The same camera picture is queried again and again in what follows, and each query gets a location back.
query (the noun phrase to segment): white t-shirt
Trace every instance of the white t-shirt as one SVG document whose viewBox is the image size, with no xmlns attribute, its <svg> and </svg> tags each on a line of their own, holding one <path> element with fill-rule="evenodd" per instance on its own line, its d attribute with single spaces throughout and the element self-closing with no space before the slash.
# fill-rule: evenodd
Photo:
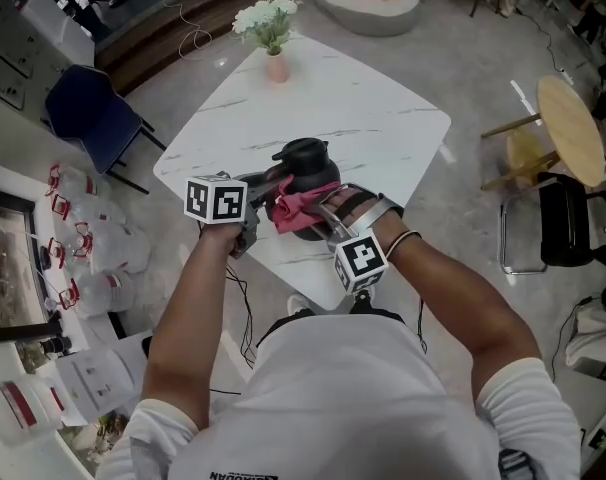
<svg viewBox="0 0 606 480">
<path fill-rule="evenodd" d="M 169 480 L 499 479 L 503 448 L 527 453 L 540 479 L 579 478 L 578 425 L 539 359 L 496 373 L 476 406 L 445 393 L 401 322 L 303 318 L 265 339 L 210 428 L 143 400 L 97 479 L 137 478 L 131 437 L 162 451 Z"/>
</svg>

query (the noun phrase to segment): pink cloth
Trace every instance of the pink cloth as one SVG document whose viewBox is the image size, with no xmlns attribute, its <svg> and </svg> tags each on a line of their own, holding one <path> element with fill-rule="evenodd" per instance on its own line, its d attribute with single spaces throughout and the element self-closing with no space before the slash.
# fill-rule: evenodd
<svg viewBox="0 0 606 480">
<path fill-rule="evenodd" d="M 283 183 L 279 185 L 279 200 L 272 210 L 272 222 L 276 226 L 279 234 L 289 233 L 305 229 L 312 224 L 324 222 L 323 217 L 318 215 L 308 215 L 303 212 L 308 204 L 316 199 L 323 192 L 334 190 L 341 186 L 338 181 L 329 183 L 324 187 L 315 188 L 309 192 L 298 192 L 296 194 L 286 194 L 285 189 L 292 183 L 294 176 L 290 175 Z"/>
</svg>

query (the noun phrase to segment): gray floor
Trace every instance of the gray floor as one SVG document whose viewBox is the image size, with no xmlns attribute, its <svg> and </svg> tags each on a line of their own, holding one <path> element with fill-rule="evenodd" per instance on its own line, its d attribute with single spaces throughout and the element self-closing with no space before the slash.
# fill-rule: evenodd
<svg viewBox="0 0 606 480">
<path fill-rule="evenodd" d="M 338 26 L 312 0 L 303 1 L 295 19 L 299 32 L 368 64 L 449 114 L 452 126 L 407 204 L 405 220 L 431 244 L 477 270 L 496 286 L 531 326 L 549 362 L 561 323 L 578 299 L 602 290 L 606 270 L 592 263 L 508 279 L 496 260 L 497 209 L 505 192 L 479 190 L 483 180 L 496 177 L 505 168 L 502 138 L 481 143 L 479 134 L 527 115 L 511 81 L 518 83 L 536 107 L 537 81 L 555 74 L 546 51 L 547 36 L 521 16 L 504 19 L 484 5 L 472 19 L 468 14 L 473 0 L 427 0 L 412 32 L 389 38 L 362 37 Z M 555 11 L 543 10 L 540 0 L 521 0 L 520 5 L 552 35 L 557 66 L 569 72 L 576 90 L 589 100 L 597 81 L 596 71 L 590 64 L 575 69 L 585 60 L 580 41 L 564 23 L 556 23 Z M 169 144 L 250 51 L 249 45 L 238 40 L 219 39 L 195 52 L 194 61 L 171 65 L 127 99 L 157 127 L 157 136 Z M 269 109 L 265 117 L 269 126 Z M 532 125 L 532 130 L 539 135 L 544 133 L 536 125 Z M 154 243 L 150 268 L 139 279 L 145 305 L 129 315 L 134 327 L 146 325 L 148 315 L 158 319 L 164 297 L 171 293 L 179 276 L 182 259 L 197 240 L 195 221 L 183 216 L 181 201 L 152 174 L 158 157 L 158 149 L 140 139 L 124 158 L 129 167 L 123 171 L 149 188 L 149 196 L 114 185 L 119 202 Z M 512 259 L 536 261 L 537 210 L 532 205 L 523 206 L 530 213 L 521 214 L 520 224 L 510 226 L 509 231 L 510 250 L 525 257 Z M 595 214 L 599 218 L 599 208 L 595 208 Z M 595 232 L 595 237 L 601 239 L 603 235 Z M 285 315 L 285 301 L 293 290 L 247 255 L 232 263 L 240 277 L 249 282 L 255 344 L 274 320 Z M 238 344 L 245 328 L 245 308 L 238 288 L 228 285 L 225 328 Z M 410 327 L 416 328 L 418 298 L 395 272 L 377 285 L 376 305 L 399 312 Z M 469 355 L 429 311 L 423 330 L 428 358 L 446 388 L 455 396 L 469 399 Z M 557 369 L 562 368 L 561 363 L 557 360 Z M 225 372 L 219 371 L 219 381 L 225 378 Z"/>
</svg>

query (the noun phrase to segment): black bracelet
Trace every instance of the black bracelet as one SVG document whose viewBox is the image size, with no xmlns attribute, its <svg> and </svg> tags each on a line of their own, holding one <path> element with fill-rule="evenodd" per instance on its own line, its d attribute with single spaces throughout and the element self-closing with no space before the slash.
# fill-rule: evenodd
<svg viewBox="0 0 606 480">
<path fill-rule="evenodd" d="M 390 248 L 387 250 L 387 254 L 385 255 L 385 257 L 389 258 L 394 252 L 394 249 L 396 249 L 403 240 L 413 235 L 417 235 L 419 238 L 423 238 L 421 236 L 421 233 L 419 233 L 418 231 L 404 231 L 399 236 L 397 236 L 396 239 L 392 242 L 392 245 L 390 245 Z"/>
</svg>

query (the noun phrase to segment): flower vase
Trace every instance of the flower vase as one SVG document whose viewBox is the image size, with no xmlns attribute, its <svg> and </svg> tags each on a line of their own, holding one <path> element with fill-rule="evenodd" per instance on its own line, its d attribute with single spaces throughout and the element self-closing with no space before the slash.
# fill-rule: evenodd
<svg viewBox="0 0 606 480">
<path fill-rule="evenodd" d="M 290 70 L 285 62 L 283 52 L 267 56 L 267 76 L 272 82 L 282 84 L 290 77 Z"/>
</svg>

